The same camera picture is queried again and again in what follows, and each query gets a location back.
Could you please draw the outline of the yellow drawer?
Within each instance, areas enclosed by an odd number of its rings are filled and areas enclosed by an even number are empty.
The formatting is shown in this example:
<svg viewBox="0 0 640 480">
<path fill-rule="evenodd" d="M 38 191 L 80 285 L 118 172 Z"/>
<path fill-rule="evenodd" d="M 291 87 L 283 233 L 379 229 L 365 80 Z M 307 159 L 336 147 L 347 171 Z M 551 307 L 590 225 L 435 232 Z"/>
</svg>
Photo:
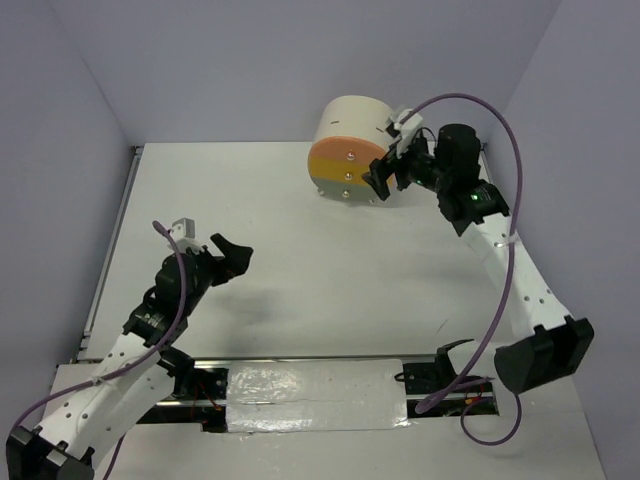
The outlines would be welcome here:
<svg viewBox="0 0 640 480">
<path fill-rule="evenodd" d="M 369 172 L 369 166 L 347 160 L 310 157 L 308 171 L 314 179 L 365 186 L 362 176 Z"/>
</svg>

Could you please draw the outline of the orange top drawer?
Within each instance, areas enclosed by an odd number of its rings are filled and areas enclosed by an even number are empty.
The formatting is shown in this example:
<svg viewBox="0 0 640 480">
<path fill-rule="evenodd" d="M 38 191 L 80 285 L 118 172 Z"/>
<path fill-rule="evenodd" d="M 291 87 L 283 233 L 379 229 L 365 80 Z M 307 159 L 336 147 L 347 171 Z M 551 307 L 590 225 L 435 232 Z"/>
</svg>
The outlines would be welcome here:
<svg viewBox="0 0 640 480">
<path fill-rule="evenodd" d="M 381 158 L 385 153 L 385 148 L 365 139 L 332 136 L 316 141 L 310 149 L 309 157 L 364 165 Z"/>
</svg>

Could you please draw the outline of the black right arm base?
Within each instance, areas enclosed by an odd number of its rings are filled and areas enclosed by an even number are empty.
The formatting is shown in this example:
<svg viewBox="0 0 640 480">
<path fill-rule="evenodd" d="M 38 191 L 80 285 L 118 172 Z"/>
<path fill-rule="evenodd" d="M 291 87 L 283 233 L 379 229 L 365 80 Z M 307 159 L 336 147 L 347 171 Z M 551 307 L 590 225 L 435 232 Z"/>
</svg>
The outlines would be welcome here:
<svg viewBox="0 0 640 480">
<path fill-rule="evenodd" d="M 457 372 L 449 358 L 449 351 L 467 342 L 470 339 L 441 346 L 430 360 L 402 363 L 402 370 L 394 376 L 394 380 L 404 385 L 410 418 L 459 416 L 466 407 L 479 400 L 493 398 L 494 389 L 490 381 L 467 387 L 460 385 L 430 410 L 423 413 L 417 411 L 422 398 L 444 389 L 455 379 Z"/>
</svg>

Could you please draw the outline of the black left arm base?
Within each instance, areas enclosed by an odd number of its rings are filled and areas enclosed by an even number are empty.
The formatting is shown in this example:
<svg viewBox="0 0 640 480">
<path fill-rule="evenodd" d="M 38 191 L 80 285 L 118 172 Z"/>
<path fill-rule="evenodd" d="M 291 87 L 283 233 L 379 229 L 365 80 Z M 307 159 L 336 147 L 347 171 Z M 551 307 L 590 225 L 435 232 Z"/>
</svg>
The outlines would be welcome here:
<svg viewBox="0 0 640 480">
<path fill-rule="evenodd" d="M 172 391 L 138 424 L 193 424 L 207 433 L 227 431 L 227 368 L 197 366 L 192 357 L 173 347 L 161 354 L 160 366 L 172 379 Z"/>
</svg>

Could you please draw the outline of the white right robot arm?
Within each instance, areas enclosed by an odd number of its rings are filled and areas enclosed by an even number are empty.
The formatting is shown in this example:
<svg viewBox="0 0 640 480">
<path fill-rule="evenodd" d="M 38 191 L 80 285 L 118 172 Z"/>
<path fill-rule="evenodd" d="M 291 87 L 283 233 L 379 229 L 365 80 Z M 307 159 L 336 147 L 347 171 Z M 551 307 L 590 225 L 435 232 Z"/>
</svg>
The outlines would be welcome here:
<svg viewBox="0 0 640 480">
<path fill-rule="evenodd" d="M 478 256 L 496 287 L 508 290 L 500 312 L 511 322 L 515 343 L 494 354 L 499 379 L 522 394 L 573 375 L 595 331 L 588 319 L 576 319 L 554 296 L 524 244 L 511 231 L 515 218 L 498 188 L 481 173 L 481 143 L 463 124 L 443 126 L 429 145 L 422 126 L 386 128 L 392 142 L 373 160 L 364 181 L 381 200 L 388 181 L 399 190 L 415 184 L 435 193 L 442 216 Z"/>
</svg>

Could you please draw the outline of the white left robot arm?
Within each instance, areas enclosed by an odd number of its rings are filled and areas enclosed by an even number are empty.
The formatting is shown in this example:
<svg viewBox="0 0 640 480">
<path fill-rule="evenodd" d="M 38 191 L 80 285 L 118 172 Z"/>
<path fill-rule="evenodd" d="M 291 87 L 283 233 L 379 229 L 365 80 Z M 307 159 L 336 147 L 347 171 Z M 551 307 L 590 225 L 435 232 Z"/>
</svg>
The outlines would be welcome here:
<svg viewBox="0 0 640 480">
<path fill-rule="evenodd" d="M 11 479 L 92 479 L 108 453 L 159 401 L 195 389 L 194 361 L 174 348 L 207 291 L 244 275 L 253 249 L 211 237 L 212 254 L 190 236 L 161 229 L 172 250 L 154 284 L 89 378 L 46 398 L 62 404 L 33 428 L 18 420 L 6 440 Z"/>
</svg>

